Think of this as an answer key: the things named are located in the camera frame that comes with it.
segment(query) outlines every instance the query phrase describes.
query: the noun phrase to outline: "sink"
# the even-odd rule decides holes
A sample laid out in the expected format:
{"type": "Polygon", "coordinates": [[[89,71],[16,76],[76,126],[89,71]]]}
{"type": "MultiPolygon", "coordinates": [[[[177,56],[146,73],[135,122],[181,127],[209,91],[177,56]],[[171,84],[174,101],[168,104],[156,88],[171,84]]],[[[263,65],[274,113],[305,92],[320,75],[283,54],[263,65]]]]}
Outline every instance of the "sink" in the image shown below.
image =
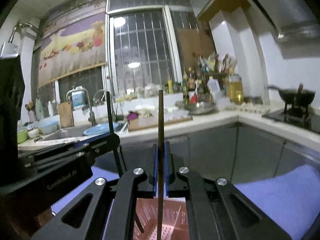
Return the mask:
{"type": "MultiPolygon", "coordinates": [[[[124,126],[124,123],[119,123],[119,126],[115,129],[115,132],[120,131],[123,126],[124,126]]],[[[65,139],[70,137],[81,137],[83,136],[83,132],[90,127],[91,127],[90,124],[86,124],[82,126],[62,128],[54,132],[53,134],[49,135],[48,137],[41,139],[40,141],[51,141],[51,140],[65,139]]]]}

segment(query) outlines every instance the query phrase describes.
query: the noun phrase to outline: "metal screw cap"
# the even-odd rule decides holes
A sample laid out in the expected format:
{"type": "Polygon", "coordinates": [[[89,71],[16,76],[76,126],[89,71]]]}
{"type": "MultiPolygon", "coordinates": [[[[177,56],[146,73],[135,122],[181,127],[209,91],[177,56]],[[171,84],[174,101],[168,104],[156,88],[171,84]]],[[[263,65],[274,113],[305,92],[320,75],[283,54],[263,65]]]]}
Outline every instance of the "metal screw cap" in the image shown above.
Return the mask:
{"type": "Polygon", "coordinates": [[[186,174],[189,172],[189,168],[187,167],[180,167],[179,168],[179,172],[182,173],[182,174],[186,174]]]}
{"type": "Polygon", "coordinates": [[[106,180],[104,178],[97,178],[95,181],[95,184],[98,186],[103,185],[106,182],[106,180]]]}
{"type": "Polygon", "coordinates": [[[219,178],[217,179],[217,183],[220,185],[220,186],[225,186],[227,185],[227,180],[225,178],[219,178]]]}
{"type": "Polygon", "coordinates": [[[140,175],[144,172],[143,168],[135,168],[133,170],[133,173],[136,174],[136,175],[140,175]]]}

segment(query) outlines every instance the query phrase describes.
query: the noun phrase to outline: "frying pan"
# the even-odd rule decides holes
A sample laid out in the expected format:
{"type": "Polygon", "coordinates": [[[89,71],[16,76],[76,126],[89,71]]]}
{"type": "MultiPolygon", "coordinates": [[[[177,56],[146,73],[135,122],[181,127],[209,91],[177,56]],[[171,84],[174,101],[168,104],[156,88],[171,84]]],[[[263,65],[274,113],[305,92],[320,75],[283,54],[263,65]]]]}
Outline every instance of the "frying pan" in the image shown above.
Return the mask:
{"type": "Polygon", "coordinates": [[[275,85],[266,86],[265,89],[278,90],[281,99],[294,106],[308,106],[312,103],[315,98],[316,92],[303,89],[303,84],[300,84],[299,88],[296,89],[281,89],[275,85]]]}

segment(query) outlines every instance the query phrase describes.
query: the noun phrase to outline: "plastic basket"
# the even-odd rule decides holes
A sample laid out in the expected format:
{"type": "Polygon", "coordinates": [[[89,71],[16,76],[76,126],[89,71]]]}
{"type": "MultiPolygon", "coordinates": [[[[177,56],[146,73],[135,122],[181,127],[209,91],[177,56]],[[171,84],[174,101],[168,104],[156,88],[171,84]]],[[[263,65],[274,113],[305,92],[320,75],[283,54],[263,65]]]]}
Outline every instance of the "plastic basket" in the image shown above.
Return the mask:
{"type": "MultiPolygon", "coordinates": [[[[158,199],[137,199],[136,212],[144,228],[141,233],[134,224],[134,240],[157,239],[158,199]]],[[[161,240],[189,240],[186,203],[181,199],[164,199],[161,240]]]]}

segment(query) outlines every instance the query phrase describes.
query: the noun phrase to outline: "curtain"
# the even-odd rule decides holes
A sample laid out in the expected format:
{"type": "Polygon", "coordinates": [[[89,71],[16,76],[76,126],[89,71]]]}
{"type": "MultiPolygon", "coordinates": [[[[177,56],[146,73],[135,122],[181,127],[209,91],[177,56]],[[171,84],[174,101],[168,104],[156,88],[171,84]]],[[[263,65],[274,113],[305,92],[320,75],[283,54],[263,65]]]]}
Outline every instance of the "curtain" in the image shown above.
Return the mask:
{"type": "Polygon", "coordinates": [[[106,0],[72,0],[47,20],[38,70],[39,87],[106,64],[106,0]]]}

